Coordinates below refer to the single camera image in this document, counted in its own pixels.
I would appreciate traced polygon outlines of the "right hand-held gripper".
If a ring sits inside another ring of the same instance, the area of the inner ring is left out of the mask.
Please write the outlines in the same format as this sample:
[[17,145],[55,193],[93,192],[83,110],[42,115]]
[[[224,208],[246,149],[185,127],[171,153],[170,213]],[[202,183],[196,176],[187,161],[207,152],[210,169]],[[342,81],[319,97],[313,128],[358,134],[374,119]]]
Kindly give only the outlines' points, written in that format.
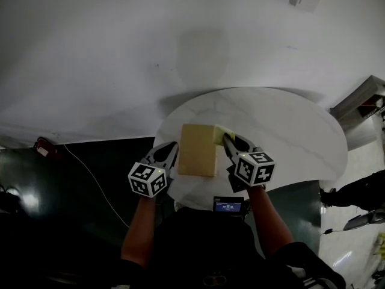
[[266,152],[261,152],[260,146],[241,135],[236,134],[233,139],[225,133],[223,147],[232,162],[227,171],[233,192],[258,185],[265,187],[271,181],[276,162]]

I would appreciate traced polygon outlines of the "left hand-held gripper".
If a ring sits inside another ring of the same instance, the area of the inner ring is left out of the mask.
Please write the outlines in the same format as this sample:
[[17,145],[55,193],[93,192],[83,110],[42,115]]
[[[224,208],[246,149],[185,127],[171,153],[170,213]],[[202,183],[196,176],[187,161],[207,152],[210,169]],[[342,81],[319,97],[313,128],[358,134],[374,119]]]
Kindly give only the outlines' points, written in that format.
[[152,148],[146,158],[135,162],[128,174],[132,191],[145,197],[155,197],[166,190],[173,182],[171,171],[178,153],[178,143],[170,141]]

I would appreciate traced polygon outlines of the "yellow-green cloth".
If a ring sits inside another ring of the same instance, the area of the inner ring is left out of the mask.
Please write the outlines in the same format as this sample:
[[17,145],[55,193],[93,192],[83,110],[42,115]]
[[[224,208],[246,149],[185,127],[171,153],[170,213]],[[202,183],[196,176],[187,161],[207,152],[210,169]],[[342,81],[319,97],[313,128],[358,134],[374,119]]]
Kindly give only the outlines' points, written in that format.
[[214,125],[213,130],[213,144],[222,146],[223,137],[227,134],[233,141],[235,141],[235,133],[221,125]]

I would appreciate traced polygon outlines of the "tan cutting board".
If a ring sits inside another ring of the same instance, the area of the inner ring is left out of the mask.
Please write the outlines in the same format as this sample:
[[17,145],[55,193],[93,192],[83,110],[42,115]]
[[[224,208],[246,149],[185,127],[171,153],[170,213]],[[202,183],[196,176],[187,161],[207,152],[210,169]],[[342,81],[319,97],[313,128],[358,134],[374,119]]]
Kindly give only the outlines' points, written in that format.
[[213,178],[217,174],[217,145],[213,125],[183,124],[178,174]]

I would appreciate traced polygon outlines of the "person's right forearm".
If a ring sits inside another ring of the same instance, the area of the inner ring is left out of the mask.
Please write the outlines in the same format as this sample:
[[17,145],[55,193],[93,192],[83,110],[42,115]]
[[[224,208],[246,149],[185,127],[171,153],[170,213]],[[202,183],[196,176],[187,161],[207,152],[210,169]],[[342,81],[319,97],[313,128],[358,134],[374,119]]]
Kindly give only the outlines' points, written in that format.
[[280,217],[262,186],[247,188],[260,247],[265,258],[294,242],[291,231]]

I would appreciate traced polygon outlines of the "person's left forearm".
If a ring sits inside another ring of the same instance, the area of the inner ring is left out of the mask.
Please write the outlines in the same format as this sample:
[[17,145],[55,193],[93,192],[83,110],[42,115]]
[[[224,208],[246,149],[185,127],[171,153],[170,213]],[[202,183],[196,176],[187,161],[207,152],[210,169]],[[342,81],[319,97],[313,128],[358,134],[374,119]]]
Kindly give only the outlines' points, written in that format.
[[121,259],[146,269],[153,252],[156,219],[156,199],[142,196],[125,236]]

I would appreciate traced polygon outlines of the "small black screen device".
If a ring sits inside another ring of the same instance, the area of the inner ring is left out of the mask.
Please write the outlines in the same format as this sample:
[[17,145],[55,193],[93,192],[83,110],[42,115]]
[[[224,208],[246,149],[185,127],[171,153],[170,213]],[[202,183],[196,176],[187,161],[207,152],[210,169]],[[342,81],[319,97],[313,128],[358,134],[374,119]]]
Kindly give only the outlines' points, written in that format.
[[239,214],[244,203],[243,197],[215,196],[213,200],[213,212]]

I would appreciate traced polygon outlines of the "person's black top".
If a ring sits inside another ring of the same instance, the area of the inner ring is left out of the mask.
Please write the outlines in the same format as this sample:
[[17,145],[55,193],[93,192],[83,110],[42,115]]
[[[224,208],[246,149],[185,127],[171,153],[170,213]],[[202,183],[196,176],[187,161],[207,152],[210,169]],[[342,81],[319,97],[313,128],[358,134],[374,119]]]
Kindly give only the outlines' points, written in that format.
[[[225,285],[206,287],[207,276]],[[155,230],[146,269],[121,260],[115,287],[128,289],[345,289],[346,283],[306,244],[283,246],[264,258],[248,224],[236,217],[182,208]]]

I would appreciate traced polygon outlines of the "red floor device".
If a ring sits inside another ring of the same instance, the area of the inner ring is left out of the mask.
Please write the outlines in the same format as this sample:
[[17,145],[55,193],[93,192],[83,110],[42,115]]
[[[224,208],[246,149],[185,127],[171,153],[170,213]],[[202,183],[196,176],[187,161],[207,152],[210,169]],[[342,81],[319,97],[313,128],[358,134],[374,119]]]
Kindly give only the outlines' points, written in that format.
[[32,148],[45,158],[52,160],[60,158],[57,147],[44,137],[39,137]]

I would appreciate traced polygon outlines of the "grey wooden shelf unit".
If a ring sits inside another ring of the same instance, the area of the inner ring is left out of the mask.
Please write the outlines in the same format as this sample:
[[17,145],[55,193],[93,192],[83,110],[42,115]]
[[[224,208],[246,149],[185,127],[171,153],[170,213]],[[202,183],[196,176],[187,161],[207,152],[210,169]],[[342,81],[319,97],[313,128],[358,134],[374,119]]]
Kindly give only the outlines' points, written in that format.
[[383,110],[385,80],[371,75],[329,112],[342,127],[352,151],[377,139],[372,116]]

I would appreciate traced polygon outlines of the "gold belt buckle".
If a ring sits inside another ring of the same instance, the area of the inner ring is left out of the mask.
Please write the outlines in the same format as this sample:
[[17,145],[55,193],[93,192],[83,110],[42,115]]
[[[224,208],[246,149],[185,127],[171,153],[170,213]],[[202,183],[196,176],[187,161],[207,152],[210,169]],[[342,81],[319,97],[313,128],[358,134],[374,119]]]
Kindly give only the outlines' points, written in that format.
[[227,278],[222,275],[218,276],[207,276],[202,280],[202,283],[206,287],[219,287],[225,285]]

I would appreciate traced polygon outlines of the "grey metal floor stand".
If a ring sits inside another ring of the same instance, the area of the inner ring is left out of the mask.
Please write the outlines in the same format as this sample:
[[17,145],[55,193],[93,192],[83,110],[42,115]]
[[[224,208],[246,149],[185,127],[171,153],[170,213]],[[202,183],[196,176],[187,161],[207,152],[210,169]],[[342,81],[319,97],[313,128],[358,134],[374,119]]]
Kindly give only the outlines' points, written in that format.
[[349,220],[343,227],[343,231],[350,231],[362,226],[385,223],[385,209],[377,209],[370,213],[356,216]]

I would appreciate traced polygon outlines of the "yellow foam block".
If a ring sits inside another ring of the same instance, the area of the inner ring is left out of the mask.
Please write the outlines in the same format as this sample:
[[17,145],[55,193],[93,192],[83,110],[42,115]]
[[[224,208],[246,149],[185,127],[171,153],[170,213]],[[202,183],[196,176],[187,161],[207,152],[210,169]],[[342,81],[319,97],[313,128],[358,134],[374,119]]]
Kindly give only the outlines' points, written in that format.
[[381,255],[385,258],[385,233],[381,232],[378,234],[376,241],[374,242],[373,248],[374,255]]

